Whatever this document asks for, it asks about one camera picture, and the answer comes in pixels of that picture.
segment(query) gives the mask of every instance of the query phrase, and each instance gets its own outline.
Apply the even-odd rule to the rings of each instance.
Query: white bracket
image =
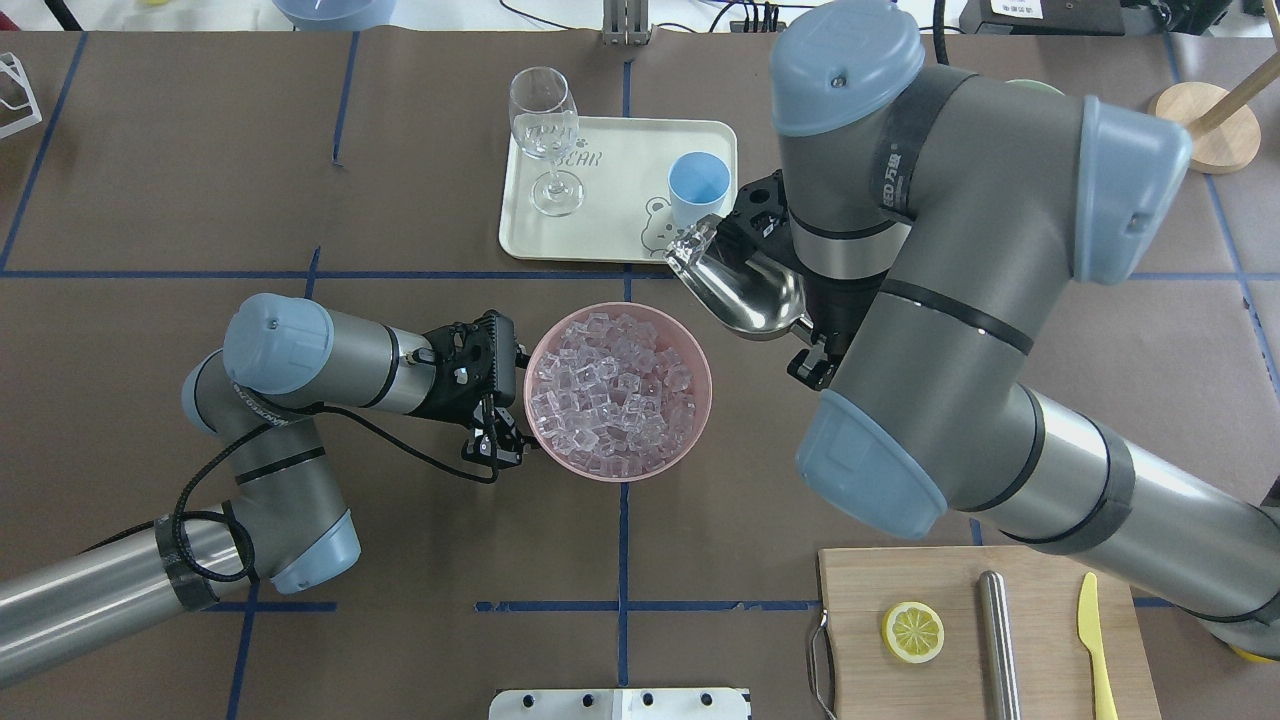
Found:
[[[22,60],[13,53],[0,54],[0,106],[8,110],[0,110],[0,137],[27,129],[44,118],[36,104],[36,94],[31,91],[27,72],[22,69]],[[15,113],[20,117],[9,120],[8,117]]]
[[[489,720],[750,720],[750,697],[735,688],[503,691]]]
[[[605,45],[649,45],[649,0],[604,0]]]

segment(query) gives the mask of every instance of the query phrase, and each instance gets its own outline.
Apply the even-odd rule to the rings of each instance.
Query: yellow knife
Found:
[[[1075,629],[1080,642],[1089,648],[1093,661],[1093,717],[1097,720],[1117,720],[1116,701],[1111,697],[1111,680],[1107,678],[1107,659],[1102,655],[1102,621],[1098,618],[1098,577],[1084,574],[1080,585],[1080,603],[1075,614]]]

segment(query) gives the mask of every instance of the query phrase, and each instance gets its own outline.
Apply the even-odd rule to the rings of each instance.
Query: metal muddler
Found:
[[[992,570],[978,577],[982,618],[987,628],[987,678],[991,683],[992,717],[1021,720],[1018,706],[1018,676],[1014,673],[1014,641],[1009,628],[1005,578]]]

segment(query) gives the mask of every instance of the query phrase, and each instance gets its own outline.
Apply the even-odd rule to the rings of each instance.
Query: white label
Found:
[[[991,0],[991,12],[1014,18],[1044,19],[1044,10],[1041,9],[1039,0]]]

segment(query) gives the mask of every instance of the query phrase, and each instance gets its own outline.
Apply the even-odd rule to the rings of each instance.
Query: robotic arm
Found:
[[[312,420],[325,402],[463,425],[463,459],[493,471],[468,477],[493,482],[529,443],[506,410],[522,360],[493,310],[416,334],[310,300],[248,299],[183,387],[187,416],[227,445],[239,496],[0,583],[0,687],[209,607],[259,574],[294,593],[351,568],[360,541]]]
[[[845,512],[909,538],[972,512],[1280,659],[1280,512],[1016,382],[1069,281],[1133,272],[1189,138],[923,59],[883,0],[794,23],[772,58],[782,170],[668,263],[740,334],[797,320],[812,347],[788,370],[822,393],[796,462]]]

